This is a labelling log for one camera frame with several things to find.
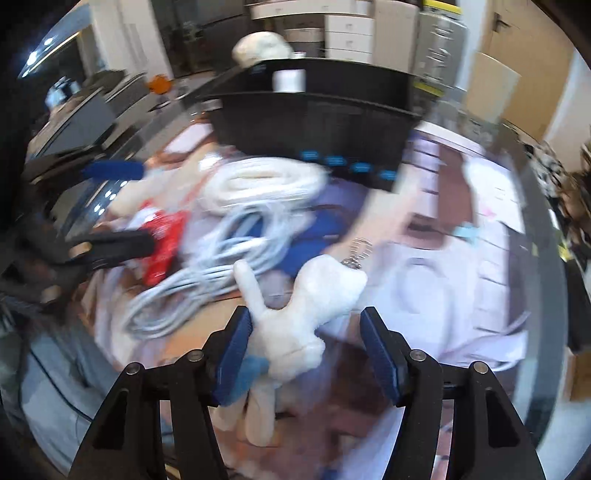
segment white plush toy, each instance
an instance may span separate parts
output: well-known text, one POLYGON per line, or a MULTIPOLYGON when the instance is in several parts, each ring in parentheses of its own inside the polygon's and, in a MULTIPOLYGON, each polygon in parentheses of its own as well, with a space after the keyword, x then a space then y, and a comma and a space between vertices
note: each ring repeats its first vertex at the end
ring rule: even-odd
POLYGON ((232 49, 232 57, 244 69, 263 60, 290 59, 293 53, 293 48, 275 32, 251 33, 232 49))
MULTIPOLYGON (((234 264, 234 276, 251 312, 253 331, 247 355, 269 360, 267 375, 251 386, 245 416, 246 438, 266 446, 275 424, 275 389, 320 365, 324 342, 314 331, 326 322, 348 314, 367 283, 362 270, 345 267, 329 255, 307 261, 295 278, 289 303, 281 310, 265 306, 258 283, 246 261, 234 264)), ((217 408, 212 419, 223 430, 235 427, 246 396, 226 408, 217 408)))

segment white cable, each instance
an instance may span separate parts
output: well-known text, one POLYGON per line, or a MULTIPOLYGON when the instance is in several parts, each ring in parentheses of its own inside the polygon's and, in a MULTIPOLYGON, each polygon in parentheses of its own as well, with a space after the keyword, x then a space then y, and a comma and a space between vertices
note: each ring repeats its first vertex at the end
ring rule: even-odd
POLYGON ((224 218, 191 249, 196 255, 186 268, 130 302, 124 325, 142 339, 168 335, 203 305, 235 290, 236 260, 246 260, 255 275, 274 268, 301 228, 301 215, 293 209, 316 197, 326 182, 323 167, 289 158, 247 158, 221 166, 203 187, 202 202, 224 218), (247 236, 260 219, 261 236, 247 236))
POLYGON ((255 157, 221 166, 202 190, 204 207, 224 215, 243 203, 280 200, 297 208, 316 197, 327 182, 326 169, 290 158, 255 157))
POLYGON ((203 305, 236 289, 232 273, 236 260, 245 259, 256 275, 275 267, 287 253, 299 226, 301 218, 281 202, 232 209, 216 229, 198 241, 195 250, 199 254, 189 266, 130 302, 124 325, 141 339, 169 335, 203 305), (261 218, 261 237, 245 236, 261 218), (177 293, 181 293, 177 299, 170 298, 177 293))

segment metal screw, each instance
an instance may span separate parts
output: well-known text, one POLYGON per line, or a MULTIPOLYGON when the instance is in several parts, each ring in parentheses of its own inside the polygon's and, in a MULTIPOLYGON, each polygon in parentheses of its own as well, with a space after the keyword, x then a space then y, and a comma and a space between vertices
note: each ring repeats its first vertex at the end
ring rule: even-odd
POLYGON ((125 373, 128 375, 135 375, 137 372, 139 372, 140 368, 141 365, 138 362, 133 362, 132 364, 129 364, 127 367, 125 367, 125 373))
POLYGON ((187 359, 190 362, 199 362, 200 360, 203 359, 203 351, 201 351, 201 350, 191 350, 187 354, 187 359))
POLYGON ((476 370, 480 374, 485 374, 486 372, 488 372, 488 365, 484 362, 475 362, 474 370, 476 370))
POLYGON ((423 362, 427 358, 427 354, 422 350, 410 350, 410 358, 417 362, 423 362))
POLYGON ((76 258, 82 254, 90 252, 92 244, 90 242, 82 242, 81 244, 75 245, 70 248, 70 258, 76 258))

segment door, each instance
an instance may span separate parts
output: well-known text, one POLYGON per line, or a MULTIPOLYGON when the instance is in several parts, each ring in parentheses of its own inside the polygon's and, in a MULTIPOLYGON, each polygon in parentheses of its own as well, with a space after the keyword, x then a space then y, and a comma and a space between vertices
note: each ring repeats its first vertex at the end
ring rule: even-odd
POLYGON ((521 75, 504 118, 542 140, 569 76, 574 47, 531 0, 489 0, 492 33, 483 52, 521 75))

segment drawer unit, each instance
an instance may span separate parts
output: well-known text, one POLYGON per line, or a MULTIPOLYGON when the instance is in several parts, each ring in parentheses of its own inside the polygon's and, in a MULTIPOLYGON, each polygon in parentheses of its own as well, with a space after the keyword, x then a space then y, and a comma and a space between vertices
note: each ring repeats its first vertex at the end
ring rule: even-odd
POLYGON ((409 73, 417 40, 418 7, 375 0, 374 65, 409 73))
POLYGON ((337 50, 353 50, 372 53, 374 38, 371 35, 355 33, 327 32, 326 47, 337 50))
POLYGON ((374 19, 369 17, 351 17, 349 15, 325 15, 324 29, 327 32, 373 35, 374 19))
POLYGON ((371 10, 371 2, 366 0, 355 0, 355 14, 369 15, 371 10))
POLYGON ((251 17, 282 17, 299 14, 351 14, 355 4, 352 0, 283 0, 251 6, 251 17))
POLYGON ((371 64, 371 53, 363 51, 338 50, 336 48, 329 48, 326 50, 326 56, 334 60, 357 61, 359 63, 371 64))

